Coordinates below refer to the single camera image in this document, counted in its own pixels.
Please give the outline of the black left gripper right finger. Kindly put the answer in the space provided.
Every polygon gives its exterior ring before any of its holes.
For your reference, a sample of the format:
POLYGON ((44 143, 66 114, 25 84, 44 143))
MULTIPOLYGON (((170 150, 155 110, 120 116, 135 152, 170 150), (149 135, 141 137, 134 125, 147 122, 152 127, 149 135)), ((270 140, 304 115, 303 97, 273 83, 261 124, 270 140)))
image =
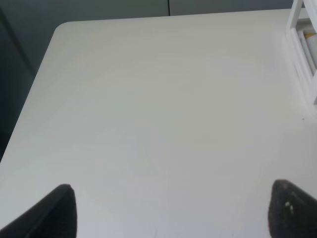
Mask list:
POLYGON ((286 179, 274 181, 268 207, 272 238, 315 238, 317 200, 286 179))

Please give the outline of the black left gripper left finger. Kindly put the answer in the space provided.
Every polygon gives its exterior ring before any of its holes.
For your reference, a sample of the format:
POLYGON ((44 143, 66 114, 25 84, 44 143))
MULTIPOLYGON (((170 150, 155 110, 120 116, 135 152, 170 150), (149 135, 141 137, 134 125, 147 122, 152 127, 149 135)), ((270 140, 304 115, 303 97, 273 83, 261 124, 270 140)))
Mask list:
POLYGON ((71 185, 61 184, 0 230, 2 238, 75 238, 77 206, 71 185))

